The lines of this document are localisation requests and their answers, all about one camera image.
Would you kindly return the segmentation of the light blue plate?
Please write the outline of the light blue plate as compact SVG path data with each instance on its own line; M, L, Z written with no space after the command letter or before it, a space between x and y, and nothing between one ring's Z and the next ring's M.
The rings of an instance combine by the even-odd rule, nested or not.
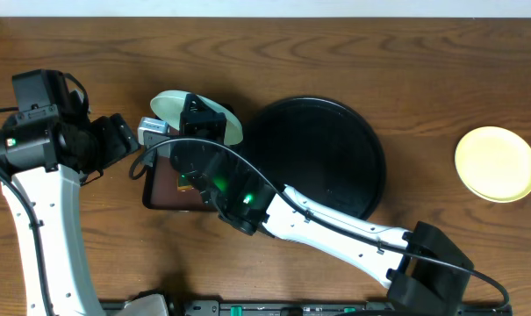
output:
M169 124L170 127L179 130L180 114L183 111L183 104L188 92L182 90L166 90L159 93L150 101L153 113ZM226 132L224 143L226 145L237 145L243 141L243 128L241 122L225 106L218 104L207 97L198 97L211 109L222 112L226 115Z

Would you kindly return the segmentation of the green and orange sponge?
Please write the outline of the green and orange sponge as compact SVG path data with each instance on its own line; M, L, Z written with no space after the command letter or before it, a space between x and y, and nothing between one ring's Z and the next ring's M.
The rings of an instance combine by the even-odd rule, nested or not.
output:
M193 186L190 183L189 179L186 177L186 175L179 174L177 177L177 190L178 191L187 191L192 190Z

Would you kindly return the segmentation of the yellow plate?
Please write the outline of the yellow plate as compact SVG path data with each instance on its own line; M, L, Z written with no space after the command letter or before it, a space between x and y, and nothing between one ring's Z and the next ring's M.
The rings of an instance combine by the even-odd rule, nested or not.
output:
M464 186L494 203L512 203L531 193L531 147L498 126L467 132L457 143L454 163Z

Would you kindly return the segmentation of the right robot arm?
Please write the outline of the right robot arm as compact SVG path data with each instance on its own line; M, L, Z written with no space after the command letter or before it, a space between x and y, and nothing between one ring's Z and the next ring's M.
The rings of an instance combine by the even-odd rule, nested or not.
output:
M169 90L140 132L146 165L167 162L219 218L308 245L373 277L397 312L456 315L474 268L440 229L370 222L384 191L382 145L367 121L321 97L289 97L244 126L225 105Z

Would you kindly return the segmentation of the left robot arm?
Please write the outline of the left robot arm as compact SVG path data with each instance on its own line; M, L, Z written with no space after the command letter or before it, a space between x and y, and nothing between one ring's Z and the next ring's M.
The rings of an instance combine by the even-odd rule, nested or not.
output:
M105 315L91 281L80 189L137 151L118 113L90 120L86 102L31 101L0 129L0 182L11 210L29 315Z

